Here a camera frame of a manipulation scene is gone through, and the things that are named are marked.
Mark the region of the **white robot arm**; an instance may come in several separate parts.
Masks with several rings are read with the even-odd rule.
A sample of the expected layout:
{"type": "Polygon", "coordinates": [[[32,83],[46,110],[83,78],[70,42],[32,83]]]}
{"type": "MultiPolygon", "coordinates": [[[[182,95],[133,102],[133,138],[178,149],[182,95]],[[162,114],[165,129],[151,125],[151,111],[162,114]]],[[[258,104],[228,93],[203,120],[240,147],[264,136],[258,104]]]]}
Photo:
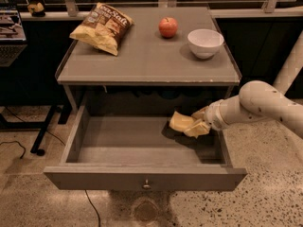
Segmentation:
{"type": "Polygon", "coordinates": [[[193,123],[184,134],[198,137],[210,130],[221,131],[236,123],[274,119],[303,137],[303,106],[285,94],[303,67],[303,32],[300,33],[274,85],[253,80],[245,83],[237,96],[222,99],[194,113],[193,123]]]}

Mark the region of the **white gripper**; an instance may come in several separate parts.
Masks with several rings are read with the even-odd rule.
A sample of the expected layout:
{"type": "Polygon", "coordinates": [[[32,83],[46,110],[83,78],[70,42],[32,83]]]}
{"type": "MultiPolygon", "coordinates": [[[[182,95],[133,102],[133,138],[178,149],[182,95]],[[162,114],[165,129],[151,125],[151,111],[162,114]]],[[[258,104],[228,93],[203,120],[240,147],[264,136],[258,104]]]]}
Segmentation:
{"type": "Polygon", "coordinates": [[[197,138],[200,135],[209,134],[210,128],[215,131],[227,129],[229,125],[223,120],[220,111],[222,102],[222,99],[212,102],[208,107],[205,106],[193,113],[191,116],[195,119],[190,118],[185,121],[184,134],[188,137],[197,138]]]}

